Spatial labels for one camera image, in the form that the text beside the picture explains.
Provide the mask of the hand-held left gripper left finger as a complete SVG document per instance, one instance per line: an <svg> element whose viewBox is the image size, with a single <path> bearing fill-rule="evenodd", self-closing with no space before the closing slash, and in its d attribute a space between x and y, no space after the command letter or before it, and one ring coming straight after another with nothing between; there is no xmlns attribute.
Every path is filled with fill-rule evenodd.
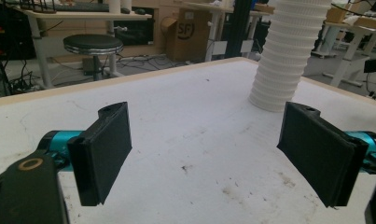
<svg viewBox="0 0 376 224"><path fill-rule="evenodd" d="M104 203L132 150L128 104L101 108L85 131L50 131L39 142L59 171L75 176L80 203Z"/></svg>

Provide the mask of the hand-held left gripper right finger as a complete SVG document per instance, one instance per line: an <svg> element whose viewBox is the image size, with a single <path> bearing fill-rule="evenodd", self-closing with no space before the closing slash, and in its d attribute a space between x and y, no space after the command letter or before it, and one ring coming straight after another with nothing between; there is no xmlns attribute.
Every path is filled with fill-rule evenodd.
<svg viewBox="0 0 376 224"><path fill-rule="evenodd" d="M344 132L307 105L285 104L277 147L326 206L348 204L357 175L376 175L376 133Z"/></svg>

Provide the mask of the stack of white ribbed cups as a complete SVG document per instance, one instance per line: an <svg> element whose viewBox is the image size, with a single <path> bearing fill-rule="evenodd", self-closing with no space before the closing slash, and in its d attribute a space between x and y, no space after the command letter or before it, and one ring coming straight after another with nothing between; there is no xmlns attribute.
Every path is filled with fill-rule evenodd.
<svg viewBox="0 0 376 224"><path fill-rule="evenodd" d="M290 101L311 56L332 0L277 0L271 15L250 102L281 112Z"/></svg>

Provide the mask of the black round stool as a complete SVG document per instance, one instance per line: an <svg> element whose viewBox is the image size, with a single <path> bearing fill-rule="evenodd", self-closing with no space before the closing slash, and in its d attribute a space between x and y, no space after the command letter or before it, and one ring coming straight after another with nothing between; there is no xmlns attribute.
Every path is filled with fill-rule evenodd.
<svg viewBox="0 0 376 224"><path fill-rule="evenodd" d="M63 47L71 53L91 55L93 58L93 79L101 80L103 69L100 68L99 57L121 52L123 43L111 35L81 34L66 37L63 40Z"/></svg>

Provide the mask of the white desk with white legs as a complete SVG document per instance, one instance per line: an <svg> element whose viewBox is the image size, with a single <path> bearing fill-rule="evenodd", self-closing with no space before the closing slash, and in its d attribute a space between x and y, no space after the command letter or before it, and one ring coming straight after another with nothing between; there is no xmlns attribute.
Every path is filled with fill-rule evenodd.
<svg viewBox="0 0 376 224"><path fill-rule="evenodd" d="M339 87L342 82L361 87L356 79L364 72L364 63L376 45L376 19L369 16L352 16L341 22L325 21L319 44L313 55L324 58L334 58L332 51L341 44L347 47L337 70L324 73L330 77L330 85Z"/></svg>

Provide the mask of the white-legged wooden desk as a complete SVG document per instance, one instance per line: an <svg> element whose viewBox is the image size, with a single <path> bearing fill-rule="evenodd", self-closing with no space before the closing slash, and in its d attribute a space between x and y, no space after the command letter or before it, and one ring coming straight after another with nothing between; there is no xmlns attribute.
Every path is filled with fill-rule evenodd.
<svg viewBox="0 0 376 224"><path fill-rule="evenodd" d="M35 46L35 55L39 64L39 71L41 75L41 80L38 85L44 89L52 89L53 84L50 79L50 72L48 67L47 58L52 57L53 54L47 52L45 47L45 42L40 34L38 27L38 20L44 21L73 21L73 20L83 20L83 21L105 21L106 22L106 34L114 36L115 28L114 21L146 21L151 19L152 16L149 14L139 15L134 12L129 14L122 13L111 13L111 12L72 12L72 11L53 11L51 13L37 11L35 9L35 3L21 7L20 4L11 5L6 2L6 0L0 0L4 6L17 10L28 17L28 21L31 28L32 39Z"/></svg>

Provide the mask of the brown cardboard box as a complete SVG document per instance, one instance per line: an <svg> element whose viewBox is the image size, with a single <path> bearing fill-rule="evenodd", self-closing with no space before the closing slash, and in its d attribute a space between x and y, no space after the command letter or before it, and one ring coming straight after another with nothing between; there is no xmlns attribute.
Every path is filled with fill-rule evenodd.
<svg viewBox="0 0 376 224"><path fill-rule="evenodd" d="M178 18L166 17L160 28L165 34L166 56L173 62L202 62L212 19L210 12L180 8Z"/></svg>

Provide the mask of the black metal post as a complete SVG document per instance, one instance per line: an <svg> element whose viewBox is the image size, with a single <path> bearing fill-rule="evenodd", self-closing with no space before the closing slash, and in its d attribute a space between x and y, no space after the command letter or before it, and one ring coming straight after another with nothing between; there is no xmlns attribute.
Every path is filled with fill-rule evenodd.
<svg viewBox="0 0 376 224"><path fill-rule="evenodd" d="M244 29L247 25L252 0L235 0L230 36L226 47L225 57L233 58L241 55L244 40Z"/></svg>

